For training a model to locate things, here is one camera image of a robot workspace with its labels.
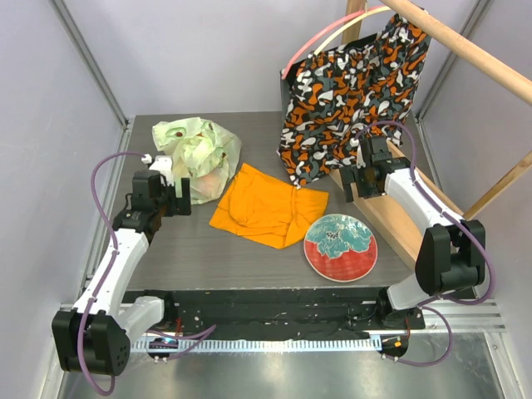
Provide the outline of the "orange cloth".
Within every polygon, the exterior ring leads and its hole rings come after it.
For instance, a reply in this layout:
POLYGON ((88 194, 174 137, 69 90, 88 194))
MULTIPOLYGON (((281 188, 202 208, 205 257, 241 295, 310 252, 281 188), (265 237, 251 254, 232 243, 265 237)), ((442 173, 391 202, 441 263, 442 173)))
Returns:
POLYGON ((328 198, 325 191, 298 189, 244 163, 209 225, 285 249, 303 240, 311 225, 325 215, 328 198))

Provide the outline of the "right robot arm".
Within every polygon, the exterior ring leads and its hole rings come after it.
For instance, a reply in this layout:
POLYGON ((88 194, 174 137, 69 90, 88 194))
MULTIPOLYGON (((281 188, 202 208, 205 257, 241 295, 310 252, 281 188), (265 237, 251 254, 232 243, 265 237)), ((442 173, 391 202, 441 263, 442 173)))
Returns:
POLYGON ((341 168, 340 177, 348 201, 387 195, 423 235, 413 274, 377 296, 380 325, 394 328, 418 305, 485 281, 483 224, 467 222, 448 208, 406 157, 393 157, 384 137, 361 139, 356 165, 341 168))

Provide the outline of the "patterned camouflage cloth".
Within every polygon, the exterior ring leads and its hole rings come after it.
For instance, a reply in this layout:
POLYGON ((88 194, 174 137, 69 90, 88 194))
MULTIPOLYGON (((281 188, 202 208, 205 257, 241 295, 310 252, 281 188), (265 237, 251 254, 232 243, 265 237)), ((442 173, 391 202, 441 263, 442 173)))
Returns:
POLYGON ((278 154, 296 187, 357 162, 356 134, 401 145, 430 36, 396 14, 378 33, 295 62, 280 79, 278 154))

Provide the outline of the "green avocado plastic bag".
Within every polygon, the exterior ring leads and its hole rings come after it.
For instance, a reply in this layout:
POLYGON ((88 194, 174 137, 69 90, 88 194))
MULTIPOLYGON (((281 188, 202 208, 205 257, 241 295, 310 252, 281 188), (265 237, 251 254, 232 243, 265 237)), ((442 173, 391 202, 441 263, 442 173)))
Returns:
POLYGON ((218 199, 234 177, 242 142, 234 133, 200 117, 152 126, 155 147, 172 158, 177 180, 190 180, 192 204, 218 199))

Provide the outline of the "wooden rack frame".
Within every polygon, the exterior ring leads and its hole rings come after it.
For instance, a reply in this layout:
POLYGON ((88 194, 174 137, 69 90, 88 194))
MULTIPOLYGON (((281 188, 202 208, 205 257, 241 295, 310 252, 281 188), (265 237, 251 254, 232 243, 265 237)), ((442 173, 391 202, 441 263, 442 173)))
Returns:
MULTIPOLYGON (((493 81, 496 81, 506 90, 515 94, 521 100, 531 102, 531 80, 519 74, 499 59, 493 57, 473 42, 455 32, 427 12, 409 1, 385 1, 382 6, 388 6, 392 11, 405 17, 408 21, 421 28, 433 39, 451 51, 493 81)), ((450 216, 457 216, 458 209, 440 189, 436 188, 431 180, 421 172, 415 171, 415 164, 409 168, 396 170, 386 177, 384 185, 385 194, 389 200, 380 199, 354 199, 355 203, 365 215, 376 217, 375 225, 384 228, 388 243, 400 255, 409 267, 416 261, 417 253, 421 247, 421 240, 414 233, 409 233, 405 228, 393 222, 384 210, 390 205, 399 212, 400 219, 406 221, 408 227, 416 226, 421 234, 426 228, 440 223, 448 225, 450 216)))

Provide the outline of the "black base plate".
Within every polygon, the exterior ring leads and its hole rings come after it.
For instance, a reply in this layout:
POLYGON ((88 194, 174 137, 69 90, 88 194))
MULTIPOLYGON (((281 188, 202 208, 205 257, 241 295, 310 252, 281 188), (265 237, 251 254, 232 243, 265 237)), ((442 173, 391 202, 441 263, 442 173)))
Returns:
POLYGON ((422 330, 419 309, 386 307, 383 288, 253 288, 129 291, 122 302, 146 295, 164 301, 159 330, 191 336, 209 327, 216 340, 358 339, 377 330, 422 330))

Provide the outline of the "pink and cream hanger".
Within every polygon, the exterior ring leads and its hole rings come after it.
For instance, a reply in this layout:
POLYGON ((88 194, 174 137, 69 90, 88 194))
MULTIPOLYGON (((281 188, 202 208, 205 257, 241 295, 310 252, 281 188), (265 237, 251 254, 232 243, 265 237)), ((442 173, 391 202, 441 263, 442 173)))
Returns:
POLYGON ((286 67, 281 70, 281 79, 285 80, 292 65, 318 40, 325 37, 320 46, 314 49, 314 54, 323 51, 325 47, 339 35, 342 35, 347 29, 361 22, 363 19, 377 15, 382 12, 388 12, 391 9, 388 6, 366 7, 359 11, 349 13, 322 29, 320 32, 311 37, 296 53, 289 59, 286 67))

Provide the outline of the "red floral plate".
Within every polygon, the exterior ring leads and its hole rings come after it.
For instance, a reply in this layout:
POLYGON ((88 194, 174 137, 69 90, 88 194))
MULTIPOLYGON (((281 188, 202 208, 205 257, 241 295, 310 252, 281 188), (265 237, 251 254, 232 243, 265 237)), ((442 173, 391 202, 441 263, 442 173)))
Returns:
POLYGON ((346 214, 328 214, 308 229, 303 249, 312 269, 336 283, 351 283, 367 276, 377 263, 373 232, 346 214))

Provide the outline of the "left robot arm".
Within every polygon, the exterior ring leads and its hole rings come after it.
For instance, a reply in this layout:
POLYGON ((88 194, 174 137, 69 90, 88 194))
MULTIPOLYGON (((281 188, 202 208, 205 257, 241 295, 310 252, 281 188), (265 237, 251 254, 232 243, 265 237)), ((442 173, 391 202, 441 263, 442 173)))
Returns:
POLYGON ((166 332, 176 324, 176 307, 164 291, 146 290, 126 310, 121 303, 162 219, 191 214, 189 179, 181 179, 180 188, 177 193, 158 170, 135 172, 94 277, 72 308, 52 319, 62 370, 117 377, 126 368, 133 342, 152 327, 166 332))

